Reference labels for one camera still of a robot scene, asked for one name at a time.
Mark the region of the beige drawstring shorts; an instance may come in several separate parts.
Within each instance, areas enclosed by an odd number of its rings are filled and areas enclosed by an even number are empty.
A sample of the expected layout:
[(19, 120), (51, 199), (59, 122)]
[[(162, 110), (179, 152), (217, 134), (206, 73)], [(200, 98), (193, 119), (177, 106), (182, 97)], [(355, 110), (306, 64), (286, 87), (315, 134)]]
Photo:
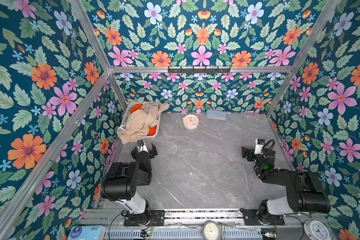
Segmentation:
[(125, 145), (138, 140), (154, 141), (159, 130), (161, 113), (168, 110), (169, 104), (160, 102), (136, 102), (127, 107), (117, 135)]

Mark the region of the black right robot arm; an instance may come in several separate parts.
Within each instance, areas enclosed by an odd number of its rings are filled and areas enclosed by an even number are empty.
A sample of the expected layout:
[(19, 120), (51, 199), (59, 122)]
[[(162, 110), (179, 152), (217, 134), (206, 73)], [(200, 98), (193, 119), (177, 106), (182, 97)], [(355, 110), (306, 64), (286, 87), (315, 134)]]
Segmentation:
[(330, 200), (315, 173), (299, 173), (292, 170), (275, 168), (275, 151), (271, 148), (255, 153), (242, 147), (242, 158), (254, 162), (258, 179), (265, 184), (286, 188), (284, 197), (263, 200), (252, 218), (263, 225), (283, 224), (283, 216), (297, 213), (328, 214)]

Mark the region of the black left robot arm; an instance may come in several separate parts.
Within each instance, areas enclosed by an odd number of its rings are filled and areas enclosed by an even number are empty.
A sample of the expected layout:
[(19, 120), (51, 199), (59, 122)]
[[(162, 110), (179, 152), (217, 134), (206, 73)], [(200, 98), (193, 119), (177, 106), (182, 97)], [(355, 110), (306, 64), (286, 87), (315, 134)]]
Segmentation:
[(121, 204), (126, 221), (138, 226), (150, 225), (153, 221), (149, 203), (137, 193), (138, 186), (148, 186), (152, 181), (151, 159), (158, 155), (151, 144), (149, 150), (143, 140), (131, 151), (134, 159), (130, 163), (113, 163), (106, 173), (102, 187), (102, 199)]

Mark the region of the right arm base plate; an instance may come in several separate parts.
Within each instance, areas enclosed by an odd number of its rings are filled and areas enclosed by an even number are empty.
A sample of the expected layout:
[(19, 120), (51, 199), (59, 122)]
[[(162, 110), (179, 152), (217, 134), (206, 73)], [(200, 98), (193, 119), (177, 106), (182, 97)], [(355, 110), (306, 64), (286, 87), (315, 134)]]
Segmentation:
[(246, 226), (284, 226), (282, 216), (271, 215), (267, 211), (240, 209)]

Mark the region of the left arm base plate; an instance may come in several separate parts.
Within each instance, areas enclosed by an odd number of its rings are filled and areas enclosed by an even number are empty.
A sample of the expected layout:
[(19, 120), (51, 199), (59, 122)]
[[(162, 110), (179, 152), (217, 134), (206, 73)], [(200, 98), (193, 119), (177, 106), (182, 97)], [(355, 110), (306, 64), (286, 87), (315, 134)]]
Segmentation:
[(164, 210), (149, 210), (142, 214), (127, 214), (125, 216), (125, 227), (162, 227), (164, 225), (166, 212)]

